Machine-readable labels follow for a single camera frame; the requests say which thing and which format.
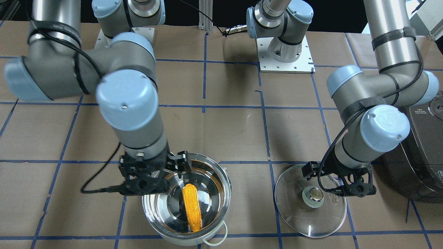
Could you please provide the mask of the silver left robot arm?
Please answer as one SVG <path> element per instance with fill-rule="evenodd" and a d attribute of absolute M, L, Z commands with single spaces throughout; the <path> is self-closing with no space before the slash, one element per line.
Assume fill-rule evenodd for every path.
<path fill-rule="evenodd" d="M 424 104 L 438 93 L 439 81 L 424 70 L 405 1 L 365 0 L 378 75 L 356 65 L 342 66 L 326 86 L 344 123 L 319 163 L 308 162 L 303 176 L 336 196 L 375 194 L 370 163 L 394 150 L 410 132 L 401 107 Z"/>

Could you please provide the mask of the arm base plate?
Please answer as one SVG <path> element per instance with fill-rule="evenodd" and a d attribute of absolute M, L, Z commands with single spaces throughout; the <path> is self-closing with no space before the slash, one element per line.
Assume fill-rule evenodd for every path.
<path fill-rule="evenodd" d="M 103 30 L 99 31 L 97 41 L 94 48 L 109 47 L 120 41 L 129 41 L 145 48 L 149 53 L 154 55 L 153 40 L 155 29 L 153 27 L 133 27 L 131 33 L 120 33 L 114 38 L 108 38 L 104 35 Z"/>
<path fill-rule="evenodd" d="M 313 74 L 316 72 L 306 36 L 295 46 L 277 37 L 256 39 L 260 71 L 263 73 Z"/>

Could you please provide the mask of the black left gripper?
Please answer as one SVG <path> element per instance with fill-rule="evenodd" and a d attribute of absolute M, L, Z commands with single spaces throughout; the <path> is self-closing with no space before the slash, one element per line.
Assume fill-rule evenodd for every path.
<path fill-rule="evenodd" d="M 321 177 L 329 174 L 336 174 L 342 180 L 341 196 L 343 197 L 364 197 L 377 193 L 370 168 L 347 167 L 336 156 L 327 156 L 321 162 L 310 161 L 302 167 L 303 177 L 307 180 L 317 177 L 320 187 L 323 187 Z"/>

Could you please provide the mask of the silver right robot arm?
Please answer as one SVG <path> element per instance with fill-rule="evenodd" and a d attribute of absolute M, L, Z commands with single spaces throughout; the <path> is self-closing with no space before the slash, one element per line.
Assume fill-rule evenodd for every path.
<path fill-rule="evenodd" d="M 54 101 L 77 95 L 95 95 L 101 115 L 114 129 L 124 182 L 82 193 L 117 192 L 126 196 L 166 193 L 171 172 L 179 176 L 192 169 L 186 151 L 169 150 L 159 112 L 156 58 L 151 43 L 135 27 L 165 21 L 162 0 L 94 0 L 94 16 L 109 42 L 83 50 L 79 0 L 33 0 L 29 55 L 10 60 L 5 82 L 22 101 Z"/>

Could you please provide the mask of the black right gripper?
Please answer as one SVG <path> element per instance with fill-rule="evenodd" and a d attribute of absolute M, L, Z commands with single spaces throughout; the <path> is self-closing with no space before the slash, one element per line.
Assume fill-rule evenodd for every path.
<path fill-rule="evenodd" d="M 134 159 L 125 153 L 120 157 L 119 170 L 124 182 L 119 186 L 119 193 L 126 196 L 166 193 L 170 184 L 165 179 L 164 169 L 175 172 L 179 179 L 192 171 L 192 160 L 188 151 L 177 154 L 166 147 L 151 159 Z"/>

